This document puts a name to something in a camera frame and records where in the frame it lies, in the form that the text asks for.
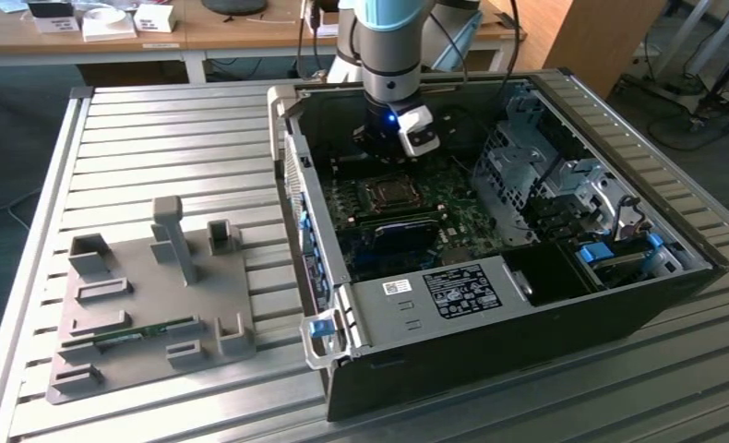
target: black cable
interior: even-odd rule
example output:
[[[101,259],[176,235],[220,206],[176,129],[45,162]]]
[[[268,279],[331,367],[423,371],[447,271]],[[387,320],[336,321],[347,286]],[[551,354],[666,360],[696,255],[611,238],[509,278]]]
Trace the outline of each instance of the black cable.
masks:
[[[698,143],[697,145],[693,145],[689,148],[681,148],[681,147],[676,146],[674,144],[672,144],[670,142],[665,141],[662,138],[658,137],[658,135],[656,134],[653,128],[656,127],[656,125],[658,123],[662,123],[662,122],[665,122],[668,120],[672,120],[672,119],[680,117],[681,115],[689,115],[688,109],[680,108],[680,112],[677,114],[672,114],[672,115],[666,115],[664,117],[660,117],[657,120],[652,121],[649,123],[649,125],[646,125],[646,133],[649,134],[649,137],[658,143],[660,146],[668,148],[669,150],[676,150],[676,151],[680,151],[680,152],[694,152],[696,150],[700,150],[700,149],[705,148],[712,143],[714,143],[716,141],[722,139],[725,136],[728,136],[728,133],[718,134],[712,139]]]
[[[354,23],[351,23],[351,32],[350,32],[350,35],[348,35],[348,51],[351,51],[351,55],[354,56],[354,58],[356,60],[362,58],[359,56],[359,53],[356,52],[356,50],[354,48],[354,32],[356,31],[358,22],[359,22],[359,20],[356,20],[356,17],[354,17]]]
[[[443,25],[441,24],[441,21],[438,21],[438,18],[435,18],[435,15],[433,12],[430,13],[430,18],[433,19],[435,25],[443,32],[443,35],[447,38],[447,42],[450,42],[451,48],[454,49],[454,52],[458,54],[458,58],[461,59],[461,64],[463,65],[463,86],[466,86],[467,85],[467,66],[466,66],[466,59],[463,58],[463,53],[461,53],[458,45],[454,44],[454,40],[451,39],[450,33],[447,32],[447,30],[445,30]]]
[[[307,76],[307,72],[304,71],[304,66],[302,65],[302,42],[304,41],[304,14],[299,17],[299,45],[295,50],[295,72],[299,74],[299,77],[303,80],[312,80],[311,77]]]
[[[729,10],[725,13],[725,16],[722,16],[722,21],[729,19]],[[716,28],[706,36],[701,39],[698,44],[696,45],[696,49],[693,50],[693,54],[688,57],[688,60],[685,60],[685,63],[682,64],[682,73],[688,74],[688,63],[693,60],[696,55],[698,54],[698,51],[701,51],[701,47],[704,46],[705,42],[712,38],[712,36],[716,34],[720,28]]]
[[[315,65],[320,71],[324,67],[320,64],[320,57],[318,56],[318,30],[312,32],[312,56],[315,57]]]
[[[219,66],[216,63],[215,63],[215,60],[212,60],[212,65],[214,67],[216,67],[216,69],[219,69],[222,72],[224,72],[226,74],[228,74],[231,77],[234,77],[236,80],[242,81],[242,80],[250,80],[252,78],[252,76],[255,75],[255,73],[258,72],[258,68],[262,66],[262,62],[263,62],[263,58],[259,58],[258,59],[258,62],[255,63],[255,67],[252,68],[252,70],[250,71],[250,73],[238,78],[238,76],[230,72],[226,68],[223,68],[222,66]]]
[[[553,159],[553,162],[550,163],[550,166],[547,166],[546,171],[542,173],[539,180],[537,180],[537,183],[531,185],[529,188],[529,196],[526,197],[526,202],[529,203],[529,199],[537,195],[537,191],[539,191],[542,187],[542,183],[546,182],[547,178],[553,174],[553,170],[557,169],[557,166],[559,166],[559,163],[563,160],[563,156],[561,153],[557,154],[555,158]]]
[[[510,0],[510,6],[513,7],[513,22],[515,23],[515,50],[513,51],[513,58],[510,58],[510,64],[507,65],[507,72],[505,73],[503,80],[501,81],[501,86],[497,92],[495,101],[499,100],[501,94],[503,93],[503,89],[507,86],[507,81],[510,80],[510,77],[513,76],[513,70],[515,69],[515,62],[517,62],[517,53],[521,47],[521,19],[517,14],[515,0]]]
[[[438,114],[443,115],[447,111],[457,111],[462,115],[465,115],[477,124],[477,126],[482,129],[482,131],[485,132],[486,137],[490,137],[493,135],[493,131],[490,130],[487,125],[483,123],[482,119],[469,109],[466,109],[463,106],[461,106],[459,104],[454,104],[454,103],[447,104],[446,106],[443,106],[438,110]]]
[[[219,60],[212,60],[212,63],[218,63],[219,65],[224,65],[224,66],[230,66],[232,65],[234,63],[236,63],[239,61],[238,58],[234,58],[232,60],[230,60],[227,63],[224,62],[220,62]]]
[[[652,62],[649,61],[649,32],[644,34],[644,60],[646,61],[646,66],[649,66],[649,76],[652,77],[652,81],[657,83],[658,78],[656,77],[656,70],[652,67]]]
[[[315,65],[318,70],[323,69],[320,64],[320,57],[318,56],[318,28],[320,27],[320,0],[312,1],[310,13],[310,27],[312,29],[312,56],[315,57]]]
[[[252,76],[254,76],[255,73],[258,72],[258,68],[262,67],[262,62],[263,62],[263,59],[259,58],[259,59],[258,59],[258,63],[255,64],[255,67],[252,68],[252,70],[250,71],[250,73],[246,75],[244,80],[250,80],[250,79],[252,78]]]

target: white box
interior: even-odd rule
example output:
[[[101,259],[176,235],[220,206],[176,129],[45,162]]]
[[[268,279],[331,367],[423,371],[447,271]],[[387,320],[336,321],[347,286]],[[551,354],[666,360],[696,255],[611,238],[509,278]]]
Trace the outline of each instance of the white box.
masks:
[[[77,24],[77,19],[75,17],[33,17],[33,24],[36,25],[36,29],[43,34],[49,32],[72,32],[80,30],[80,25]]]
[[[83,20],[83,40],[85,42],[104,42],[107,40],[135,39],[135,24],[130,14],[121,21],[107,24],[97,20]]]
[[[630,61],[630,65],[626,68],[625,74],[629,74],[634,78],[644,78],[646,74],[649,74],[649,63],[652,63],[652,66],[654,66],[656,61],[660,58],[660,48],[650,44],[646,48],[646,52],[644,51],[644,42],[638,45],[638,49],[633,53],[633,59]]]
[[[135,26],[143,32],[172,32],[176,18],[171,5],[143,5],[135,12]]]

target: circuit board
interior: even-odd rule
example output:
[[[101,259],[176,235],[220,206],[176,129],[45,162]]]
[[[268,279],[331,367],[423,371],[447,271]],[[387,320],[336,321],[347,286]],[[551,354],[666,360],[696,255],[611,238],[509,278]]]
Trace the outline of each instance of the circuit board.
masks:
[[[473,164],[443,152],[402,165],[332,163],[322,187],[352,281],[461,263],[503,249],[495,220],[469,182]]]

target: cable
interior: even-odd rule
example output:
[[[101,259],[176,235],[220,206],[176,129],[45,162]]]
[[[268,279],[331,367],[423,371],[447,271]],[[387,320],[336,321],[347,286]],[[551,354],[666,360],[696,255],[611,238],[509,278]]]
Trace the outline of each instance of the cable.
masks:
[[[529,203],[529,199],[537,195],[537,191],[542,187],[542,183],[546,182],[547,178],[550,177],[550,174],[553,174],[553,171],[557,169],[557,166],[559,166],[559,163],[562,162],[562,160],[563,160],[563,156],[561,153],[558,153],[555,158],[553,159],[553,162],[550,163],[550,166],[547,166],[546,171],[542,173],[539,180],[537,180],[537,182],[529,188],[529,196],[526,197],[527,203]]]
[[[31,231],[31,227],[28,226],[28,223],[23,221],[23,219],[15,214],[13,208],[23,203],[31,196],[36,195],[41,191],[41,188],[33,189],[31,192],[24,194],[23,196],[15,198],[11,200],[11,202],[7,205],[0,206],[0,211],[4,210],[9,217],[15,219],[15,221],[24,227],[27,231]]]
[[[228,74],[231,77],[235,77],[238,81],[244,81],[244,80],[250,80],[252,78],[252,76],[255,75],[255,73],[258,72],[258,68],[262,66],[262,62],[263,62],[263,59],[259,58],[258,59],[258,62],[255,63],[255,67],[252,68],[252,70],[250,71],[250,73],[240,77],[240,78],[236,78],[238,76],[230,72],[226,68],[223,68],[222,66],[219,66],[214,60],[212,60],[212,65],[222,71],[224,72],[226,74]]]
[[[310,13],[310,26],[312,27],[312,56],[315,57],[315,65],[318,70],[323,69],[320,57],[318,56],[318,27],[320,26],[320,0],[312,1]]]
[[[693,145],[692,147],[689,148],[680,148],[678,146],[676,146],[674,144],[669,143],[668,141],[665,141],[662,138],[658,137],[658,135],[656,134],[653,128],[656,127],[656,125],[661,122],[665,122],[668,120],[672,120],[677,117],[680,117],[681,115],[685,115],[685,114],[689,114],[689,111],[688,109],[685,108],[680,108],[680,112],[677,114],[672,114],[672,115],[666,115],[664,117],[660,117],[657,120],[654,120],[653,122],[649,123],[649,125],[646,125],[646,133],[649,134],[649,137],[652,137],[652,139],[658,143],[658,145],[664,146],[665,148],[668,148],[669,150],[676,150],[676,151],[680,151],[680,152],[694,152],[696,150],[700,150],[702,148],[705,148],[706,146],[709,146],[712,143],[714,143],[716,141],[718,141],[720,139],[722,139],[725,136],[728,136],[728,133],[722,133],[722,134],[718,134],[716,137],[713,137],[712,139],[698,143],[697,145]]]
[[[507,72],[503,75],[503,80],[501,81],[499,90],[497,92],[495,101],[499,100],[503,89],[507,86],[507,81],[513,76],[513,70],[515,69],[517,54],[521,48],[521,19],[517,14],[517,3],[515,0],[510,0],[510,6],[513,7],[513,21],[515,22],[515,50],[513,51],[513,58],[510,58],[510,64],[507,65]]]
[[[356,31],[358,22],[359,20],[356,19],[356,16],[354,16],[354,23],[351,23],[351,32],[348,35],[348,51],[351,51],[351,55],[356,60],[362,58],[362,56],[356,52],[356,49],[354,48],[354,32]]]
[[[304,41],[304,2],[302,2],[302,14],[299,15],[299,44],[295,50],[295,72],[299,74],[299,77],[308,81],[312,80],[312,77],[307,76],[304,71],[304,66],[302,65],[302,42]]]
[[[483,123],[483,121],[477,117],[477,115],[474,115],[469,109],[466,109],[463,106],[461,106],[459,104],[447,104],[445,107],[442,107],[438,112],[439,114],[445,114],[447,111],[458,111],[461,114],[463,114],[469,119],[471,119],[474,121],[474,123],[477,124],[477,126],[482,129],[482,131],[485,132],[485,135],[487,137],[491,136],[493,134],[493,131],[490,130],[490,128],[487,127],[487,125]]]
[[[12,219],[15,219],[15,221],[20,224],[20,226],[24,227],[27,231],[31,231],[31,226],[28,226],[28,223],[25,223],[23,219],[17,217],[17,214],[15,214],[15,211],[11,208],[7,208],[7,214]]]
[[[312,32],[312,56],[315,57],[315,65],[320,71],[324,67],[320,64],[320,57],[318,56],[318,31]]]
[[[41,191],[41,188],[37,188],[37,189],[33,189],[31,192],[28,192],[27,194],[19,196],[17,198],[15,198],[13,200],[11,200],[9,203],[7,203],[5,205],[0,206],[0,210],[7,210],[8,208],[13,207],[13,206],[17,206],[20,203],[23,203],[28,197],[33,196],[35,194],[37,194],[39,192]]]
[[[461,163],[461,161],[458,160],[458,158],[453,155],[451,156],[451,160],[458,163],[458,166],[461,166],[461,168],[463,168],[463,171],[466,171],[467,173],[471,174],[471,170],[466,167],[466,165],[463,163]]]
[[[466,66],[466,59],[463,58],[463,53],[461,53],[461,50],[458,49],[458,45],[454,44],[454,40],[451,39],[451,35],[445,30],[443,25],[441,24],[441,21],[438,21],[438,18],[435,18],[434,13],[430,13],[430,18],[433,19],[435,25],[443,32],[445,37],[447,37],[447,42],[450,42],[451,48],[454,49],[454,52],[458,54],[458,58],[461,59],[461,64],[463,65],[463,86],[467,85],[467,66]]]
[[[725,22],[725,20],[728,20],[728,19],[729,19],[729,10],[725,13],[725,16],[722,16],[722,21]],[[705,42],[712,38],[712,36],[716,34],[718,29],[720,28],[716,28],[712,32],[709,32],[709,34],[706,34],[706,36],[698,42],[698,45],[696,45],[696,49],[693,50],[693,54],[690,54],[690,56],[688,57],[688,60],[685,60],[685,63],[682,64],[682,72],[685,74],[688,74],[688,64],[689,64],[689,62],[693,60],[693,58],[698,54],[698,51],[701,51],[701,47],[704,46]]]
[[[610,222],[610,233],[609,239],[610,243],[615,242],[617,234],[619,233],[619,219],[622,218],[622,207],[626,206],[627,199],[631,198],[630,195],[623,195],[619,198],[618,203],[615,204],[615,211],[613,213],[613,221]]]
[[[224,66],[230,66],[232,65],[234,63],[236,63],[239,61],[238,58],[234,58],[232,60],[230,60],[227,63],[223,63],[220,62],[219,60],[212,60],[212,63],[218,63],[219,65],[224,65]]]
[[[255,73],[258,72],[258,68],[262,67],[262,62],[263,62],[263,59],[259,58],[258,59],[258,63],[255,64],[255,67],[252,68],[252,70],[250,71],[250,73],[246,75],[246,77],[243,78],[244,80],[250,80],[252,78],[252,76],[255,75]]]
[[[658,78],[656,77],[656,70],[652,67],[652,62],[649,61],[649,32],[644,34],[644,60],[646,61],[646,66],[649,66],[649,76],[652,77],[652,81],[657,83]]]

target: wooden desk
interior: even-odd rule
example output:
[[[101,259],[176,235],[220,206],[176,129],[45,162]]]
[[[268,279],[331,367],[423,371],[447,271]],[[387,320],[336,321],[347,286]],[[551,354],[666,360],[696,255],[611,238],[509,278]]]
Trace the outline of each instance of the wooden desk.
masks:
[[[513,15],[509,0],[490,0]],[[665,0],[521,0],[518,69],[567,67],[601,97],[626,70]]]
[[[268,0],[268,9],[251,19],[226,22],[226,16],[203,7],[200,0],[172,0],[178,17],[172,33],[140,32],[136,39],[83,42],[80,32],[40,34],[21,13],[0,11],[0,66],[76,65],[182,60],[191,83],[204,83],[203,61],[215,58],[292,56],[299,32],[299,0]],[[490,51],[489,69],[502,70],[513,55],[514,32],[494,22],[498,11],[483,1],[490,23],[477,34],[471,51]],[[304,54],[311,54],[311,33],[306,30]],[[319,54],[335,53],[335,38],[319,40]]]
[[[186,0],[187,46],[190,49],[227,48],[275,48],[292,47],[298,44],[300,0],[268,0],[268,9],[263,14],[235,18],[224,22],[224,16],[203,7],[199,0]],[[485,0],[485,14],[493,15],[499,10]],[[259,23],[250,19],[287,23]],[[501,24],[485,24],[477,33],[477,42],[511,40],[513,31]],[[304,44],[311,45],[312,34],[304,30]],[[336,38],[319,39],[319,45],[334,46]]]
[[[191,53],[188,56],[204,60],[295,55],[300,3],[300,0],[268,0],[268,9],[263,14],[235,18],[234,21],[226,22],[226,17],[206,9],[199,0],[186,0],[184,27],[187,29],[187,48]],[[482,25],[477,33],[471,51],[493,52],[486,67],[487,70],[499,71],[505,69],[513,56],[515,35],[513,30],[493,19],[499,10],[487,0],[482,2],[482,9],[490,19],[486,20],[489,23]],[[319,39],[319,54],[334,54],[336,43],[336,38]],[[311,54],[311,45],[312,34],[306,28],[302,54]],[[198,66],[198,63],[187,65],[187,69],[191,69],[192,66]],[[187,74],[191,83],[199,82],[204,77],[202,70],[195,72],[187,70]]]
[[[20,20],[23,13],[5,14],[0,10],[0,55],[4,54],[96,54],[144,52],[186,48],[183,2],[174,0],[179,25],[171,33],[143,32],[136,39],[109,42],[83,42],[81,32],[40,34],[36,26]]]

